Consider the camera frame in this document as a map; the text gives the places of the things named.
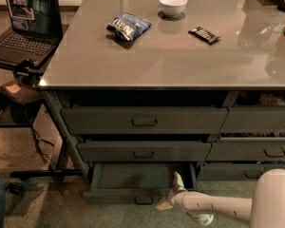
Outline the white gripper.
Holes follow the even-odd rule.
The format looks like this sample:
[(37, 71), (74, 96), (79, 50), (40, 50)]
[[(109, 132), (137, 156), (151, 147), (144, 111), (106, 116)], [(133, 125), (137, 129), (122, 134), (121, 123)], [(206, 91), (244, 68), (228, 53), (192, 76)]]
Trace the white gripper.
[(176, 207), (182, 212), (187, 212), (192, 208), (191, 198), (194, 193), (187, 191), (184, 187), (181, 175), (175, 172), (173, 175), (172, 185), (174, 186), (167, 197), (163, 197), (156, 205), (155, 208), (158, 211), (164, 211)]

